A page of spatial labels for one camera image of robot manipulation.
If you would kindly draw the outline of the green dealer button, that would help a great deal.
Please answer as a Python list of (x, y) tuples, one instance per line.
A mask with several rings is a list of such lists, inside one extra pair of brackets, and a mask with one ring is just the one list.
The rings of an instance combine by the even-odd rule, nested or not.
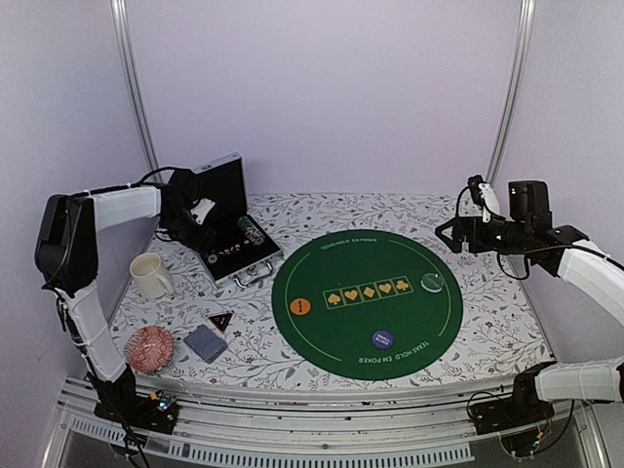
[(421, 288), (429, 293), (440, 293), (445, 284), (444, 278), (439, 273), (426, 273), (420, 280)]

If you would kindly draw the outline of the purple small blind button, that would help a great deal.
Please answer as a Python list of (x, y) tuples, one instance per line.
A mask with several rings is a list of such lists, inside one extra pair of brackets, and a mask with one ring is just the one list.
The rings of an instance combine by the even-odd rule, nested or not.
[(389, 331), (376, 331), (372, 335), (371, 342), (375, 348), (386, 350), (393, 346), (394, 337)]

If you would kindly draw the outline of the orange big blind button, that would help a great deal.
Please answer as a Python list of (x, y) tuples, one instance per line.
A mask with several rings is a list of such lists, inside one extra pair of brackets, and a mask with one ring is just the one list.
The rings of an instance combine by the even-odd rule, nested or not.
[(306, 298), (296, 298), (289, 305), (290, 312), (298, 317), (306, 316), (311, 312), (311, 302)]

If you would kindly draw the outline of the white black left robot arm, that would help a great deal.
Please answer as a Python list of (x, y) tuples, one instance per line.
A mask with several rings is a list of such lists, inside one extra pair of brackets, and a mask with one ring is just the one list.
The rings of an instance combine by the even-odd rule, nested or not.
[(207, 219), (215, 202), (202, 177), (171, 168), (165, 183), (137, 182), (51, 196), (44, 210), (35, 265), (43, 290), (57, 297), (58, 315), (87, 363), (99, 399), (125, 423), (138, 422), (145, 404), (133, 372), (113, 342), (98, 297), (98, 233), (156, 218), (170, 238), (197, 250), (213, 236)]

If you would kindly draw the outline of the row of dice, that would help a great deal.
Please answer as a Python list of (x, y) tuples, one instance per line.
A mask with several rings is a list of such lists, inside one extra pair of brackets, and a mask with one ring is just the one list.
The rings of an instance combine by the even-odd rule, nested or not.
[(219, 256), (230, 256), (230, 255), (240, 252), (244, 246), (245, 246), (244, 244), (234, 244), (230, 247), (226, 247), (224, 249), (218, 250), (216, 253)]

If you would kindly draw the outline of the aluminium poker chip case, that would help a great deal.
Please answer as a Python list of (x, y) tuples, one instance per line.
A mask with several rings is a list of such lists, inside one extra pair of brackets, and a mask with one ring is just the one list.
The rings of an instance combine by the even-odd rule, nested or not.
[[(269, 278), (283, 250), (249, 212), (241, 155), (231, 153), (217, 158), (199, 167), (196, 174), (201, 182), (201, 195), (215, 201), (205, 219), (216, 231), (214, 244), (198, 253), (215, 285), (224, 288), (233, 284), (244, 290)], [(237, 225), (238, 218), (245, 215), (264, 234), (263, 244), (252, 244)], [(216, 253), (234, 244), (245, 246), (230, 256)]]

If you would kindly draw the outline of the right poker chip stack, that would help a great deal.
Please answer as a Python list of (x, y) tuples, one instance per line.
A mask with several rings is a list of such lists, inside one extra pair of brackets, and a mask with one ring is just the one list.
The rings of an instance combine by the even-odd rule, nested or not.
[(248, 216), (245, 215), (239, 217), (237, 225), (252, 244), (259, 246), (264, 243), (264, 234)]

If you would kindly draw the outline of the white ceramic mug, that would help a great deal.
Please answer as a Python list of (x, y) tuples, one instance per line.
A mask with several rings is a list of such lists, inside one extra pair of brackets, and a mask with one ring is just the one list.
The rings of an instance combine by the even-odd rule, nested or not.
[(156, 253), (142, 253), (135, 257), (130, 265), (130, 273), (138, 294), (143, 298), (157, 299), (175, 294), (169, 270)]

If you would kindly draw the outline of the black triangular card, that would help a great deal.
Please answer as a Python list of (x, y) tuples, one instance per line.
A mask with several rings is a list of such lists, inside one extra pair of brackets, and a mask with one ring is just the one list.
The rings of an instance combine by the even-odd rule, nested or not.
[(232, 311), (223, 312), (209, 317), (209, 322), (221, 333), (225, 333), (233, 317)]

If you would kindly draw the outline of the round green poker mat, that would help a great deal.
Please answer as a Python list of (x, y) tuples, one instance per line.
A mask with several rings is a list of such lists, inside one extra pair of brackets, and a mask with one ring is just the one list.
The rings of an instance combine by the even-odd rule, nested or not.
[[(445, 288), (420, 286), (439, 273)], [(295, 316), (296, 298), (311, 312)], [(271, 304), (280, 334), (308, 363), (332, 374), (381, 381), (434, 364), (453, 345), (463, 322), (455, 276), (432, 251), (407, 237), (378, 230), (324, 235), (288, 256), (276, 274)], [(391, 348), (371, 342), (377, 331), (394, 337)]]

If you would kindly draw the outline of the red patterned bowl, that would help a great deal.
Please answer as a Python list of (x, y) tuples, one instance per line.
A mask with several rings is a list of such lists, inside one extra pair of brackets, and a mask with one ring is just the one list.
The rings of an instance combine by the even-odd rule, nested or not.
[(133, 333), (124, 348), (124, 354), (133, 370), (152, 373), (171, 360), (174, 350), (175, 341), (169, 331), (149, 326)]

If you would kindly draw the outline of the aluminium front rail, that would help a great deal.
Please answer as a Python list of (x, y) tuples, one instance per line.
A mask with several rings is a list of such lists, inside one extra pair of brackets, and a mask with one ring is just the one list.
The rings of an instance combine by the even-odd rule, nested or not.
[(172, 434), (140, 431), (136, 448), (122, 427), (97, 418), (91, 385), (67, 378), (54, 411), (47, 467), (607, 467), (593, 409), (555, 406), (529, 425), (480, 435), (467, 406), (510, 393), (507, 377), (443, 386), (357, 390), (275, 390), (211, 386), (141, 376), (141, 393), (177, 398)]

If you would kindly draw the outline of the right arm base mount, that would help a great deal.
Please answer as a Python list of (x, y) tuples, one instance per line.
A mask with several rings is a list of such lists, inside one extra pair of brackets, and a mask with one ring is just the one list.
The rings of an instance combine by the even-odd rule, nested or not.
[(486, 391), (471, 396), (466, 407), (478, 435), (520, 428), (532, 423), (549, 423), (555, 414), (553, 405), (538, 399), (536, 391), (523, 384), (514, 386), (509, 397), (501, 398)]

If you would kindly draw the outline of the left aluminium frame post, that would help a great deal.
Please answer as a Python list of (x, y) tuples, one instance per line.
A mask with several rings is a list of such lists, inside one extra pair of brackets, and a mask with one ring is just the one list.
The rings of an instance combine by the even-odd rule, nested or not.
[[(115, 38), (122, 64), (122, 72), (128, 89), (140, 147), (147, 169), (155, 172), (160, 168), (160, 163), (156, 155), (139, 83), (128, 16), (128, 2), (124, 0), (111, 0), (110, 6)], [(152, 179), (156, 182), (162, 182), (162, 173), (155, 172)]]

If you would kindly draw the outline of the right aluminium frame post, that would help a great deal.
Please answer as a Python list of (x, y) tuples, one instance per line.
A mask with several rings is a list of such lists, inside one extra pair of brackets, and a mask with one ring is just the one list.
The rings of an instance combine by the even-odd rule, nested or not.
[(513, 50), (511, 71), (503, 102), (501, 117), (487, 166), (486, 181), (494, 187), (503, 166), (506, 146), (511, 133), (523, 75), (527, 64), (531, 34), (535, 16), (535, 0), (522, 0)]

